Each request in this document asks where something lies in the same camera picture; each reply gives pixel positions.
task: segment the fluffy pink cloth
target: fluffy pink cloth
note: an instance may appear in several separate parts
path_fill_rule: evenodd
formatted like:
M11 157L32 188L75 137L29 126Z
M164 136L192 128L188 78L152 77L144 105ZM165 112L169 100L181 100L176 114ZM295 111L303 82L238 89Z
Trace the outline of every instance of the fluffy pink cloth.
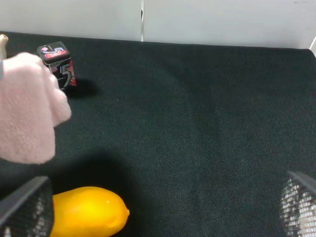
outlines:
M66 95L39 57L20 53L3 61L0 158L17 163L50 160L55 155L54 127L70 116Z

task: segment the mesh object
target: mesh object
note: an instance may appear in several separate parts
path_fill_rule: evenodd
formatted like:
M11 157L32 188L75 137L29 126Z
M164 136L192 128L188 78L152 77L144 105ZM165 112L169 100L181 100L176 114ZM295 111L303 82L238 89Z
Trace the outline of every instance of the mesh object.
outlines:
M0 237L48 237L54 223L52 189L36 177L0 202Z
M281 198L283 229L291 237L316 237L316 181L289 172Z

